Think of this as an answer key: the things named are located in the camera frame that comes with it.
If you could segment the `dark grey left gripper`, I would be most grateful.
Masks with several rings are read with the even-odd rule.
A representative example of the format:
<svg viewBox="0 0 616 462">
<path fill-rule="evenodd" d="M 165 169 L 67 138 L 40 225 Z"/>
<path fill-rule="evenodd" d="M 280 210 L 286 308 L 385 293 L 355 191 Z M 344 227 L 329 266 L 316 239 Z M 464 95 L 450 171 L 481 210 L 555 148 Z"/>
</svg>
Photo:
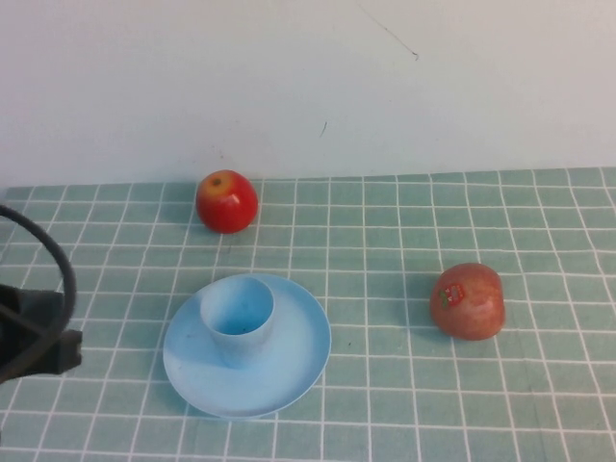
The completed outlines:
<svg viewBox="0 0 616 462">
<path fill-rule="evenodd" d="M 34 374 L 71 371 L 82 364 L 83 332 L 66 330 L 21 372 L 5 368 L 33 345 L 59 315 L 63 296 L 53 291 L 17 289 L 1 285 L 1 379 L 11 380 Z"/>
</svg>

